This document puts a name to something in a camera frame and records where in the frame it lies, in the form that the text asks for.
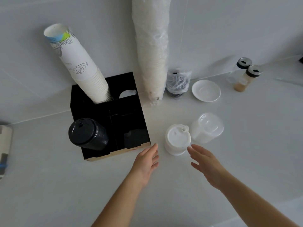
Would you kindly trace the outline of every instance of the plastic bag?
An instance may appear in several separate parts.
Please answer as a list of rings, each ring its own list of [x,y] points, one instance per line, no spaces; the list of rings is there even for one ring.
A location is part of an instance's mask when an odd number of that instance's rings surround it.
[[[171,0],[132,0],[139,66],[153,104],[162,100],[168,70],[168,25]]]
[[[166,89],[173,97],[179,97],[187,92],[191,71],[185,72],[179,69],[169,70],[167,73]]]

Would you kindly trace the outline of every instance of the white saucer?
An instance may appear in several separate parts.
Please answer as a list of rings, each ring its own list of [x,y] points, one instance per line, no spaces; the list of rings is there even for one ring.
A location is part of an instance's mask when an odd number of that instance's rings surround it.
[[[199,80],[191,88],[194,96],[204,102],[213,102],[221,95],[220,87],[210,80]]]

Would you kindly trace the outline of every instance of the black object in bag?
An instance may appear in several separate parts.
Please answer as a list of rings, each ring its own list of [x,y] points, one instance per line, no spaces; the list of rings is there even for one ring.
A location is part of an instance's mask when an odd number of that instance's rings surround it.
[[[68,130],[70,141],[80,147],[103,150],[108,143],[106,129],[93,119],[78,119]]]

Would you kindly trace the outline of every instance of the shaker lid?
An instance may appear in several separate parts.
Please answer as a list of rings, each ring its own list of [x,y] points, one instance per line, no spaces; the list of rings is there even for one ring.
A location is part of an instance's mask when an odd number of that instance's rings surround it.
[[[261,68],[259,65],[251,65],[246,70],[246,74],[250,77],[258,77],[263,73],[263,68]]]
[[[190,145],[191,137],[189,127],[182,124],[174,124],[167,131],[168,142],[177,148],[187,148]]]
[[[78,119],[68,130],[70,141],[75,145],[86,144],[93,139],[97,131],[95,121],[89,118]]]
[[[247,57],[242,57],[237,62],[237,67],[241,69],[248,69],[252,65],[252,60]]]

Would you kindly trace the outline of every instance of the cardboard organizer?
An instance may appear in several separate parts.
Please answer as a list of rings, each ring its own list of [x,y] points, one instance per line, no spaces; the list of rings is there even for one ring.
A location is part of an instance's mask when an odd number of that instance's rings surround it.
[[[81,148],[85,160],[96,161],[151,145],[133,73],[105,78],[112,101],[94,104],[78,85],[71,88],[71,113],[74,121],[91,118],[105,127],[109,142],[101,151]],[[137,94],[119,99],[125,90]]]

